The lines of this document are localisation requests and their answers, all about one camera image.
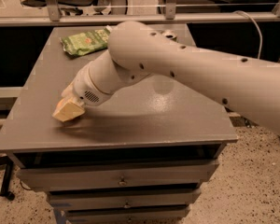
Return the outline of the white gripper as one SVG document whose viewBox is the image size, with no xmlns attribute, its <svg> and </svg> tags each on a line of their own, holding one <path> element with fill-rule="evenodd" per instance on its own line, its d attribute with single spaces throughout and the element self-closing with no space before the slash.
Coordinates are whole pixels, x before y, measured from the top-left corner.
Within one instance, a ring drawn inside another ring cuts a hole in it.
<svg viewBox="0 0 280 224">
<path fill-rule="evenodd" d="M 91 80 L 90 68 L 90 64 L 81 68 L 77 72 L 73 83 L 70 83 L 63 90 L 63 99 L 57 104 L 56 109 L 52 114 L 55 119 L 61 122 L 75 119 L 85 113 L 84 103 L 90 106 L 98 106 L 111 98 L 110 94 L 103 93 L 94 85 Z"/>
</svg>

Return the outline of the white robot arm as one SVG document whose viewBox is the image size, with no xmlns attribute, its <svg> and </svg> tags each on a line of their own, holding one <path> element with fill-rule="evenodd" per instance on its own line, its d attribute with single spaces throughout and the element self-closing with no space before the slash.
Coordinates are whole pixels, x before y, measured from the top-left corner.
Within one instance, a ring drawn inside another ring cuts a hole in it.
<svg viewBox="0 0 280 224">
<path fill-rule="evenodd" d="M 107 50 L 63 90 L 65 122 L 150 75 L 170 77 L 280 136 L 280 63 L 186 46 L 137 21 L 111 30 Z"/>
</svg>

